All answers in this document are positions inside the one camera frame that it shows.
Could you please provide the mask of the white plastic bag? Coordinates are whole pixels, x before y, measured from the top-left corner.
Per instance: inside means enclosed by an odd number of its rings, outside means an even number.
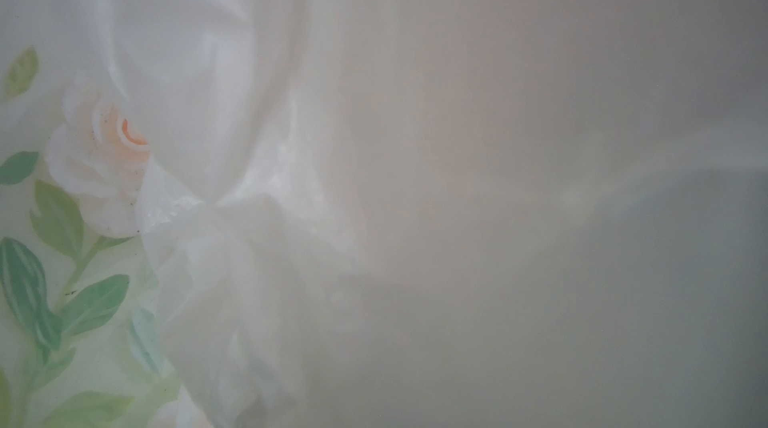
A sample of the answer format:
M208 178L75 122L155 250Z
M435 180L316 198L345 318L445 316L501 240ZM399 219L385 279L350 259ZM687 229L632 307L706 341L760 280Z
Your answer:
M767 0L69 0L218 427L763 427Z

